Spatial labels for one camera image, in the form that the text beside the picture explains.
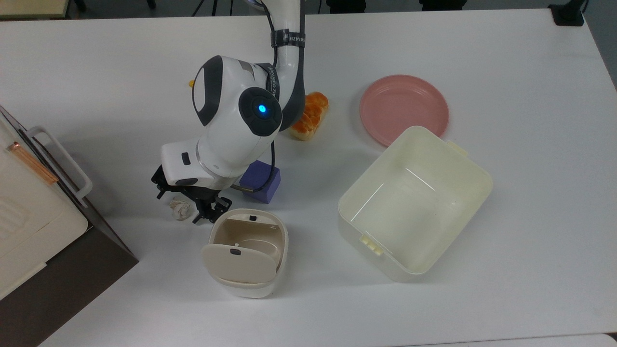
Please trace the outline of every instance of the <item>black cable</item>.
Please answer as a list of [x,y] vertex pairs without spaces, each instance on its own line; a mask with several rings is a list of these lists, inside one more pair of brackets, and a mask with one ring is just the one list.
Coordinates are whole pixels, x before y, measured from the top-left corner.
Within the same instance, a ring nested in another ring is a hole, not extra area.
[[[272,18],[270,17],[270,11],[268,10],[268,7],[266,6],[266,4],[262,3],[263,6],[263,10],[266,12],[266,17],[268,17],[268,23],[270,24],[270,30],[272,32],[274,32],[274,24],[272,24]],[[278,48],[274,47],[274,63],[272,63],[272,65],[274,65],[274,67],[276,68],[276,63],[278,60]],[[270,162],[270,175],[268,176],[268,179],[266,180],[266,182],[259,188],[257,189],[250,189],[250,188],[245,188],[242,186],[237,186],[237,185],[232,185],[231,187],[235,190],[241,190],[241,191],[247,191],[249,193],[256,193],[258,191],[262,191],[264,188],[266,188],[270,182],[272,182],[272,179],[274,178],[274,172],[275,172],[275,151],[274,151],[274,141],[272,141],[272,143],[270,143],[270,151],[271,151],[271,155],[272,155],[272,159]]]
[[268,176],[268,179],[266,180],[266,182],[259,188],[257,189],[253,189],[253,193],[256,193],[258,191],[262,191],[265,187],[267,187],[270,182],[272,182],[272,178],[274,178],[274,168],[275,168],[275,163],[274,163],[274,141],[272,141],[272,143],[270,143],[270,151],[272,153],[272,161],[270,163],[270,175]]
[[[275,32],[274,30],[274,24],[272,24],[272,18],[270,17],[270,11],[268,10],[268,6],[266,6],[266,4],[263,4],[263,10],[264,12],[266,12],[266,17],[268,17],[268,23],[270,24],[270,31],[271,32]],[[274,68],[276,68],[276,63],[278,62],[278,48],[274,47],[274,62],[272,63],[272,66],[274,66]]]
[[199,1],[199,5],[197,5],[197,8],[195,9],[195,12],[193,12],[191,17],[195,17],[195,15],[197,14],[197,11],[199,11],[199,8],[201,7],[203,3],[204,3],[204,0]]

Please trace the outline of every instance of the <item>white table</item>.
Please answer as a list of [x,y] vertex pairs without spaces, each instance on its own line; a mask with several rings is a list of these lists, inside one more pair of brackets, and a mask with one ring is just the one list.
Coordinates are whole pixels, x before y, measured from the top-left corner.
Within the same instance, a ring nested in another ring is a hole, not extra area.
[[[206,59],[271,60],[265,18],[0,23],[0,103],[60,138],[141,261],[44,345],[396,346],[617,330],[617,94],[586,25],[557,27],[539,9],[308,16],[306,32],[305,85],[330,98],[327,118],[310,142],[277,138],[283,181],[270,205],[222,194],[289,229],[286,281],[251,300],[209,277],[198,254],[210,225],[172,220],[172,194],[157,201],[150,177],[162,144],[201,134],[187,83]],[[336,225],[338,199],[384,149],[358,102],[395,73],[442,92],[444,138],[495,183],[409,284]]]
[[617,342],[608,335],[575,335],[561,337],[521,338],[480,342],[447,343],[431,347],[615,347]]

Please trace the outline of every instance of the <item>purple block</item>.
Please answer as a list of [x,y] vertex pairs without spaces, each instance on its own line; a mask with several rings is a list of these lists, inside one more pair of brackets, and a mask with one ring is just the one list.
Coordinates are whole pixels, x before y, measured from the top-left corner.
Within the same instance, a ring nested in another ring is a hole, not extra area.
[[[240,185],[251,189],[259,188],[268,180],[269,176],[270,164],[255,161],[253,164],[249,165],[249,168],[246,170],[242,178],[240,178]],[[244,192],[244,195],[269,204],[280,183],[281,172],[277,167],[275,167],[274,177],[269,185],[256,193]]]

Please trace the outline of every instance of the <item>pink plate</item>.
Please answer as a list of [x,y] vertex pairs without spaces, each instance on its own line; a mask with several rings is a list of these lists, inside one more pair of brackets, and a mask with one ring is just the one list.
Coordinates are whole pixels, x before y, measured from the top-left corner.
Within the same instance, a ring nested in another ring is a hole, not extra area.
[[448,126],[448,105],[427,81],[392,75],[370,85],[360,100],[360,118],[368,133],[390,146],[408,127],[421,125],[441,137]]

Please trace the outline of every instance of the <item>bread roll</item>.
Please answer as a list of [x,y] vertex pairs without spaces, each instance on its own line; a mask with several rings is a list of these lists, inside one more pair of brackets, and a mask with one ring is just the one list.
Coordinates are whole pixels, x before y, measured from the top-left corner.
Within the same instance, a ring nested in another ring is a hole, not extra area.
[[307,141],[310,140],[328,111],[328,98],[318,91],[306,96],[304,113],[298,122],[289,128],[291,135]]

